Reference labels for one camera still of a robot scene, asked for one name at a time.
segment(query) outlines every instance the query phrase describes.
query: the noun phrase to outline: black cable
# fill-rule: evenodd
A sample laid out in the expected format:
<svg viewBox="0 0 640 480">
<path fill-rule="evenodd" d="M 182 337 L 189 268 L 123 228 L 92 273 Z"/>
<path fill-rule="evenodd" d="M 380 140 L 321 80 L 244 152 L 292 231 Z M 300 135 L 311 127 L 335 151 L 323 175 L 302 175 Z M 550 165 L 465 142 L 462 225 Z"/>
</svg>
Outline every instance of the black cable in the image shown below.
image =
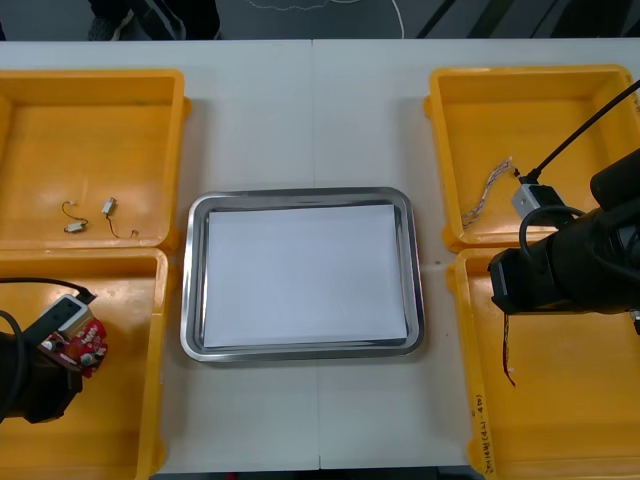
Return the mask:
<svg viewBox="0 0 640 480">
<path fill-rule="evenodd" d="M 580 128 L 578 128 L 575 132 L 573 132 L 564 142 L 562 142 L 558 148 L 556 148 L 551 154 L 545 158 L 540 165 L 531 170 L 527 175 L 526 179 L 530 183 L 535 183 L 538 180 L 538 177 L 542 173 L 542 170 L 551 163 L 551 161 L 556 158 L 565 148 L 567 148 L 576 138 L 582 135 L 585 130 L 587 130 L 591 125 L 596 123 L 600 118 L 602 118 L 605 114 L 609 112 L 613 107 L 615 107 L 622 100 L 627 98 L 633 92 L 635 92 L 638 88 L 640 88 L 640 80 L 636 80 L 629 87 L 625 88 L 622 92 L 616 95 L 609 103 L 607 103 L 604 107 L 598 110 L 589 120 L 584 122 Z"/>
<path fill-rule="evenodd" d="M 13 318 L 9 313 L 0 310 L 0 317 L 4 318 L 11 329 L 13 330 L 13 334 L 16 338 L 16 349 L 17 349 L 17 359 L 16 359 L 16 373 L 13 377 L 13 382 L 11 383 L 11 387 L 9 389 L 9 394 L 4 402 L 4 405 L 0 407 L 0 423 L 6 418 L 11 410 L 13 404 L 18 400 L 22 387 L 27 381 L 27 346 L 24 340 L 24 335 L 22 334 L 22 330 L 20 329 L 20 325 L 15 318 Z"/>
<path fill-rule="evenodd" d="M 558 0 L 553 0 L 551 2 L 551 4 L 549 4 L 549 8 L 547 8 L 547 11 L 544 12 L 544 15 L 542 15 L 542 18 L 540 19 L 540 21 L 538 22 L 538 24 L 536 25 L 536 28 L 533 29 L 533 33 L 531 34 L 531 36 L 529 38 L 533 38 L 536 36 L 536 33 L 538 33 L 538 30 L 540 29 L 540 27 L 542 26 L 542 24 L 544 23 L 544 21 L 547 19 L 547 17 L 549 16 L 549 14 L 551 13 L 551 11 L 555 8 L 555 6 L 558 4 Z"/>
<path fill-rule="evenodd" d="M 113 231 L 113 223 L 111 222 L 111 217 L 109 216 L 109 214 L 105 214 L 105 217 L 107 218 L 107 221 L 109 222 L 109 230 L 111 230 L 111 235 L 113 235 L 116 238 L 120 238 L 123 239 L 124 237 L 121 237 L 119 235 L 116 234 L 116 232 Z M 129 235 L 129 238 L 133 238 L 134 235 L 137 235 L 138 231 L 137 230 L 131 230 L 131 234 Z"/>
<path fill-rule="evenodd" d="M 518 240 L 520 242 L 520 250 L 522 256 L 529 262 L 533 267 L 535 267 L 540 273 L 544 273 L 546 270 L 546 266 L 542 264 L 536 264 L 533 256 L 531 255 L 531 249 L 527 244 L 527 228 L 531 225 L 531 222 L 542 213 L 570 213 L 572 215 L 581 216 L 584 215 L 582 210 L 578 210 L 577 208 L 567 207 L 566 205 L 549 205 L 547 207 L 540 207 L 536 210 L 529 212 L 523 219 L 520 224 L 520 230 L 518 232 Z"/>
<path fill-rule="evenodd" d="M 78 285 L 77 283 L 67 282 L 65 280 L 57 280 L 55 278 L 45 278 L 45 277 L 0 277 L 1 283 L 47 283 L 50 285 L 58 285 L 60 287 L 67 287 L 77 290 L 80 294 L 78 296 L 78 300 L 86 303 L 87 305 L 91 303 L 96 297 L 92 294 L 89 289 L 83 287 L 82 285 Z"/>
</svg>

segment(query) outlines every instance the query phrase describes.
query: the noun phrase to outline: label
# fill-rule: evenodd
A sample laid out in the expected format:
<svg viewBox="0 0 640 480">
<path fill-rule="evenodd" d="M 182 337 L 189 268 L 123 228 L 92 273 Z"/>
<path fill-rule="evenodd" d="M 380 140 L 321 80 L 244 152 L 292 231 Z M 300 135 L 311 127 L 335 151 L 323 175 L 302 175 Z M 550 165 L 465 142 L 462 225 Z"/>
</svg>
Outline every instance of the label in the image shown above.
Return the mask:
<svg viewBox="0 0 640 480">
<path fill-rule="evenodd" d="M 484 460 L 484 474 L 494 473 L 493 468 L 493 450 L 491 449 L 491 440 L 489 439 L 489 426 L 484 415 L 484 398 L 482 395 L 476 395 L 476 408 L 473 415 L 480 426 L 480 440 L 482 442 L 482 458 Z"/>
</svg>

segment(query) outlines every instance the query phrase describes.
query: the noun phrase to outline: wire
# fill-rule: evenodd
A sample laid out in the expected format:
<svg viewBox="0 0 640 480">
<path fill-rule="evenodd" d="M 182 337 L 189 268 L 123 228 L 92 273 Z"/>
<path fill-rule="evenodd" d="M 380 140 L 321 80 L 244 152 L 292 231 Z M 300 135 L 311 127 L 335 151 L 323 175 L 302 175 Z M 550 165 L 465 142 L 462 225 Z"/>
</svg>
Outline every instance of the wire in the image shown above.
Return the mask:
<svg viewBox="0 0 640 480">
<path fill-rule="evenodd" d="M 516 382 L 511 378 L 511 371 L 509 370 L 509 315 L 506 313 L 504 314 L 504 335 L 502 337 L 502 368 L 511 385 L 515 387 Z"/>
<path fill-rule="evenodd" d="M 529 212 L 523 219 L 520 224 L 520 230 L 518 232 L 518 240 L 520 242 L 520 249 L 522 256 L 529 262 L 533 267 L 535 267 L 540 273 L 544 273 L 547 267 L 542 264 L 537 264 L 531 255 L 531 249 L 529 248 L 529 244 L 527 244 L 527 228 L 531 225 L 533 220 L 540 216 L 543 213 L 570 213 L 572 215 L 576 215 L 578 217 L 584 215 L 582 210 L 578 210 L 577 208 L 568 207 L 566 205 L 549 205 L 547 207 L 540 207 L 531 212 Z"/>
<path fill-rule="evenodd" d="M 482 209 L 484 208 L 484 203 L 487 200 L 487 195 L 489 195 L 489 190 L 493 186 L 493 184 L 502 176 L 503 173 L 508 172 L 513 167 L 511 163 L 511 157 L 507 158 L 505 161 L 501 162 L 496 168 L 494 168 L 489 174 L 489 179 L 487 180 L 487 184 L 484 187 L 484 192 L 482 192 L 482 197 L 480 197 L 480 201 L 478 204 L 469 210 L 467 213 L 462 215 L 462 227 L 467 228 L 473 222 L 475 222 L 482 213 Z"/>
<path fill-rule="evenodd" d="M 598 110 L 589 120 L 584 122 L 580 128 L 578 128 L 575 132 L 573 132 L 564 142 L 562 142 L 558 148 L 556 148 L 551 154 L 545 158 L 540 165 L 531 170 L 527 175 L 526 179 L 535 183 L 538 180 L 538 177 L 542 173 L 542 170 L 551 163 L 551 161 L 556 158 L 565 148 L 567 148 L 576 138 L 582 135 L 591 125 L 600 120 L 604 115 L 606 115 L 609 110 L 619 104 L 622 100 L 627 98 L 633 92 L 635 92 L 638 88 L 640 88 L 640 80 L 636 80 L 630 86 L 625 88 L 622 92 L 616 95 L 609 103 L 607 103 L 604 107 Z"/>
<path fill-rule="evenodd" d="M 278 12 L 289 12 L 291 10 L 301 10 L 303 12 L 307 12 L 309 10 L 316 10 L 319 8 L 326 7 L 329 3 L 337 3 L 338 5 L 351 5 L 353 3 L 358 3 L 361 0 L 324 0 L 322 3 L 316 3 L 315 5 L 309 5 L 308 7 L 302 7 L 300 5 L 289 5 L 287 7 L 278 7 L 276 5 L 259 5 L 255 3 L 253 0 L 245 0 L 249 5 L 254 8 L 258 8 L 260 10 L 276 10 Z M 404 39 L 404 21 L 402 20 L 402 14 L 400 13 L 400 8 L 396 3 L 396 0 L 390 0 L 393 8 L 396 11 L 396 15 L 398 16 L 398 23 L 400 24 L 400 38 Z"/>
<path fill-rule="evenodd" d="M 11 388 L 9 389 L 9 394 L 7 395 L 4 405 L 0 407 L 0 423 L 2 423 L 9 414 L 13 404 L 18 400 L 20 391 L 27 381 L 27 346 L 20 325 L 18 325 L 16 319 L 4 310 L 0 310 L 0 317 L 4 318 L 11 326 L 13 334 L 16 337 L 17 349 L 16 373 L 13 377 L 13 382 L 11 382 Z"/>
<path fill-rule="evenodd" d="M 400 24 L 400 38 L 404 40 L 404 22 L 402 21 L 402 14 L 400 13 L 396 0 L 391 0 L 391 3 L 393 4 L 393 8 L 395 8 L 396 15 L 398 16 L 398 23 Z"/>
<path fill-rule="evenodd" d="M 0 277 L 1 283 L 47 283 L 50 285 L 58 285 L 60 287 L 72 288 L 73 290 L 77 290 L 80 294 L 78 300 L 89 304 L 91 301 L 96 298 L 94 294 L 92 294 L 89 289 L 78 285 L 76 283 L 67 282 L 65 280 L 57 280 L 55 278 L 45 278 L 45 277 Z"/>
<path fill-rule="evenodd" d="M 113 231 L 113 223 L 111 222 L 111 217 L 109 216 L 109 214 L 105 214 L 105 217 L 107 219 L 107 221 L 109 222 L 109 230 L 111 230 L 111 235 L 113 235 L 116 238 L 120 238 L 120 239 L 127 239 L 126 237 L 121 237 L 118 234 L 116 234 L 116 232 Z M 129 235 L 129 238 L 133 238 L 134 235 L 137 235 L 138 231 L 137 230 L 131 230 L 131 234 Z"/>
<path fill-rule="evenodd" d="M 66 201 L 62 203 L 62 206 L 60 207 L 62 209 L 62 213 L 64 213 L 67 217 L 71 218 L 72 220 L 77 220 L 79 222 L 82 222 L 82 226 L 85 227 L 89 224 L 89 220 L 87 220 L 86 218 L 82 218 L 82 217 L 74 217 L 73 215 L 71 215 L 69 212 L 67 212 L 64 207 L 65 205 L 71 205 L 70 201 Z"/>
<path fill-rule="evenodd" d="M 540 29 L 540 27 L 542 26 L 542 24 L 544 23 L 544 21 L 547 19 L 547 17 L 549 16 L 549 14 L 551 13 L 551 11 L 554 9 L 554 7 L 558 4 L 558 0 L 553 0 L 550 4 L 549 4 L 549 8 L 547 8 L 547 11 L 544 12 L 544 15 L 542 15 L 542 18 L 540 19 L 540 21 L 538 22 L 538 24 L 536 25 L 536 28 L 533 29 L 533 32 L 531 33 L 531 36 L 529 38 L 533 38 L 536 36 L 536 33 L 538 33 L 538 30 Z"/>
</svg>

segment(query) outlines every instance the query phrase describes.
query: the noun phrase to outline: white connector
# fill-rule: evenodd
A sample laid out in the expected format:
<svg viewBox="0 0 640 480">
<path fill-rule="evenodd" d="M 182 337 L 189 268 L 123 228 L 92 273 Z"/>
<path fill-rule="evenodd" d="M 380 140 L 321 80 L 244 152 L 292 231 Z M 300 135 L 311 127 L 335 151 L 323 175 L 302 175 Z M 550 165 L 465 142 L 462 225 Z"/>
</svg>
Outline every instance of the white connector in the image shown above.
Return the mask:
<svg viewBox="0 0 640 480">
<path fill-rule="evenodd" d="M 109 200 L 105 202 L 104 207 L 102 207 L 102 213 L 109 216 L 113 213 L 113 210 L 115 208 L 116 208 L 116 199 L 111 197 Z"/>
<path fill-rule="evenodd" d="M 83 232 L 86 226 L 87 224 L 84 222 L 70 223 L 69 225 L 67 225 L 67 228 L 65 228 L 64 231 L 67 233 Z"/>
</svg>

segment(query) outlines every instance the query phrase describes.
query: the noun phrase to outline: small electronic component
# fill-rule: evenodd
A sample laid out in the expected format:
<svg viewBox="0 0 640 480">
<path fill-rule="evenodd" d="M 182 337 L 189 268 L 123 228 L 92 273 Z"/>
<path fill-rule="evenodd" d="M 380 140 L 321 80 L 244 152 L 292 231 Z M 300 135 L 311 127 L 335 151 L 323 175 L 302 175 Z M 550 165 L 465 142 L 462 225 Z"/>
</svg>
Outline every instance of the small electronic component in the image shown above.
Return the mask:
<svg viewBox="0 0 640 480">
<path fill-rule="evenodd" d="M 75 217 L 73 215 L 71 215 L 69 212 L 67 212 L 65 210 L 65 206 L 69 205 L 71 207 L 75 207 L 77 205 L 77 203 L 74 200 L 67 200 L 66 202 L 63 202 L 62 204 L 62 213 L 64 213 L 67 217 L 69 217 L 72 220 L 77 220 L 77 222 L 74 223 L 70 223 L 69 225 L 67 225 L 64 228 L 64 231 L 66 233 L 80 233 L 80 232 L 84 232 L 87 229 L 87 225 L 89 224 L 89 220 L 87 220 L 86 218 L 82 218 L 82 217 Z"/>
<path fill-rule="evenodd" d="M 111 215 L 113 215 L 113 212 L 116 209 L 116 204 L 117 202 L 115 198 L 113 197 L 109 198 L 109 200 L 107 200 L 104 203 L 104 206 L 102 207 L 102 213 L 107 219 L 107 222 L 109 222 L 109 230 L 111 230 L 111 235 L 113 235 L 115 238 L 125 238 L 118 235 L 113 229 L 113 222 L 111 221 Z M 129 238 L 133 238 L 137 234 L 138 234 L 137 230 L 131 230 L 131 233 L 129 234 Z"/>
<path fill-rule="evenodd" d="M 107 200 L 104 203 L 104 206 L 102 207 L 102 213 L 109 216 L 113 213 L 115 208 L 116 208 L 116 199 L 111 197 L 109 200 Z"/>
<path fill-rule="evenodd" d="M 86 225 L 87 224 L 83 222 L 70 223 L 65 227 L 64 231 L 67 233 L 84 232 L 84 230 L 86 229 Z"/>
</svg>

